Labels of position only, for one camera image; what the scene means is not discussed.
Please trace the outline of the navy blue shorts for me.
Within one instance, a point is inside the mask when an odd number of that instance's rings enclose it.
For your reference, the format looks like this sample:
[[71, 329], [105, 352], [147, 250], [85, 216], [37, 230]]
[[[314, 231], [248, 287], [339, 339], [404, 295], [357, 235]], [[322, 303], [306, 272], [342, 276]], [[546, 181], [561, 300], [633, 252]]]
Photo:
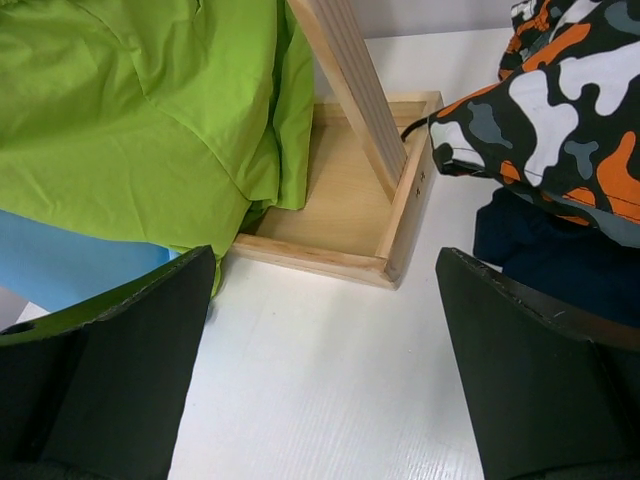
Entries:
[[639, 326], [639, 250], [547, 213], [505, 188], [476, 214], [473, 255], [539, 292]]

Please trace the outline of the lime green shorts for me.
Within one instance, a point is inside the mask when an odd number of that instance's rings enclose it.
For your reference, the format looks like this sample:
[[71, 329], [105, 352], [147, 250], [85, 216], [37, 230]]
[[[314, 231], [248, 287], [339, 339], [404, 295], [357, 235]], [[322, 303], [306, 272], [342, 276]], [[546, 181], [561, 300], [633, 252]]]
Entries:
[[304, 206], [313, 103], [285, 1], [5, 1], [1, 213], [223, 258]]

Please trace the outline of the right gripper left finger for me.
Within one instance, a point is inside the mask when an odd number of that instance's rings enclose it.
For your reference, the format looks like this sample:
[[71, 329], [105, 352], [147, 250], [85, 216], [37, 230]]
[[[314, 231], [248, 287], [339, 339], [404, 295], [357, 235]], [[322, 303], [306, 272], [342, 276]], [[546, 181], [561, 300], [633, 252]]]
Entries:
[[1, 333], [5, 479], [164, 479], [216, 260], [195, 248]]

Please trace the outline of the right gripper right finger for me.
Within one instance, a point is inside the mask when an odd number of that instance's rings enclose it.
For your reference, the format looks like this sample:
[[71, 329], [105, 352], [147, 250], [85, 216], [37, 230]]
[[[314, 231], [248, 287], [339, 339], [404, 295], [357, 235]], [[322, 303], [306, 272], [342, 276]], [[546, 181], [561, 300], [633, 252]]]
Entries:
[[456, 248], [436, 275], [484, 476], [637, 478], [638, 330]]

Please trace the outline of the light blue shorts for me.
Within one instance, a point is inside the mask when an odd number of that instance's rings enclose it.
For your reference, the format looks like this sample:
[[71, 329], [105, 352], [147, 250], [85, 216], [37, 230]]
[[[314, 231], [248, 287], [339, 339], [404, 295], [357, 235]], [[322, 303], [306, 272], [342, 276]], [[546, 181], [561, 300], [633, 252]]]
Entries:
[[49, 312], [135, 280], [177, 257], [166, 247], [98, 239], [1, 213], [1, 285]]

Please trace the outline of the camouflage patterned shorts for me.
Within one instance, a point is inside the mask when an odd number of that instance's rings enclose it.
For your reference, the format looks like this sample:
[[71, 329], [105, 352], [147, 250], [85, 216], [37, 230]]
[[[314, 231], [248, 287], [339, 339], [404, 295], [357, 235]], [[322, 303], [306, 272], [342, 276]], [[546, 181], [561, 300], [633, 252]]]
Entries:
[[639, 244], [639, 5], [521, 1], [497, 81], [429, 116], [438, 170]]

